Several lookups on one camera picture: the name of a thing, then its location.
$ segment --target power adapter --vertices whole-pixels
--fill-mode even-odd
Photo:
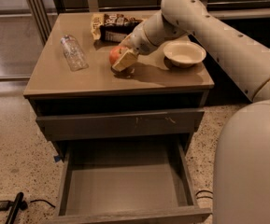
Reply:
[[[12,204],[12,201],[0,201],[0,211],[7,211]]]

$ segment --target clear bottle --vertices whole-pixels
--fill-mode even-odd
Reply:
[[[89,67],[86,56],[75,37],[65,35],[61,38],[61,44],[71,71],[78,71]]]

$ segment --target cabinet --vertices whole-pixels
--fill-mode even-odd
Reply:
[[[24,91],[64,161],[56,217],[48,223],[203,221],[210,211],[196,203],[185,152],[214,86],[210,75],[202,63],[172,66],[165,44],[115,75],[108,53],[117,44],[93,41],[91,16],[59,15]],[[78,40],[89,68],[69,70],[65,34]]]

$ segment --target drawer front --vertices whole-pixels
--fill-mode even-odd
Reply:
[[[202,108],[38,117],[36,122],[49,141],[124,137],[167,133],[193,133]]]
[[[55,218],[47,223],[199,223],[178,135],[69,142]]]

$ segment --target food packet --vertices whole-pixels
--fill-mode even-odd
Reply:
[[[91,32],[94,40],[119,43],[142,21],[123,14],[93,13]]]

